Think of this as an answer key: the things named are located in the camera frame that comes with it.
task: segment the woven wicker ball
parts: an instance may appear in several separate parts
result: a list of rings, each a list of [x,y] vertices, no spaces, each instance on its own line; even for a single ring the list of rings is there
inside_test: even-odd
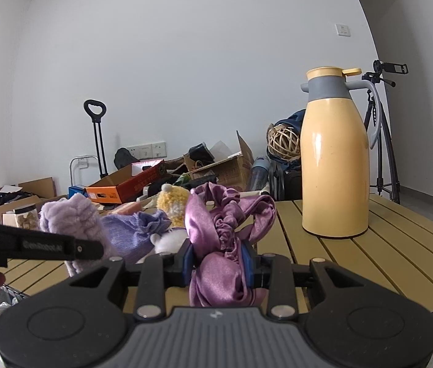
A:
[[[300,138],[292,127],[270,125],[267,129],[269,151],[285,160],[300,159]]]

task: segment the yellow crocheted toy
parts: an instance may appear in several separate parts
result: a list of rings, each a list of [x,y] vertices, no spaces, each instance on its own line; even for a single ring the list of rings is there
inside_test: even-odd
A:
[[[173,227],[184,227],[184,214],[189,195],[190,192],[183,187],[171,184],[162,185],[157,198],[157,209],[166,212]]]

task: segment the white plush toy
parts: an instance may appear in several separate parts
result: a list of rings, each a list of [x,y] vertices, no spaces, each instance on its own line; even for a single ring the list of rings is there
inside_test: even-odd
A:
[[[185,228],[170,228],[169,231],[164,232],[162,235],[152,234],[150,241],[153,243],[154,248],[149,254],[138,260],[138,263],[143,263],[148,256],[156,255],[157,253],[179,252],[179,249],[187,238],[188,233]]]

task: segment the yellow thermos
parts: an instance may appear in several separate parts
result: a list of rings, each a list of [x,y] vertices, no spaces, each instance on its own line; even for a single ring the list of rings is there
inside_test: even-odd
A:
[[[377,112],[380,98],[368,80],[346,82],[359,74],[361,69],[318,67],[301,86],[309,94],[300,135],[302,225],[313,235],[349,238],[368,229],[369,143],[350,90],[370,89]],[[379,131],[377,124],[370,148]]]

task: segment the slatted table top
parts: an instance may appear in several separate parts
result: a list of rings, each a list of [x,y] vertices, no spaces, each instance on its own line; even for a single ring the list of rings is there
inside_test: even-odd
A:
[[[352,240],[329,240],[303,230],[301,201],[277,202],[276,206],[279,219],[258,243],[259,254],[285,255],[298,264],[323,257],[433,312],[433,221],[388,199],[370,195],[367,232]],[[28,295],[68,277],[63,262],[13,259],[8,268],[0,271],[5,273],[9,286]],[[135,295],[136,288],[130,288],[124,311],[132,312]],[[300,288],[297,288],[297,298],[300,311],[308,311]],[[166,304],[167,311],[173,306],[188,306],[188,290],[168,289]]]

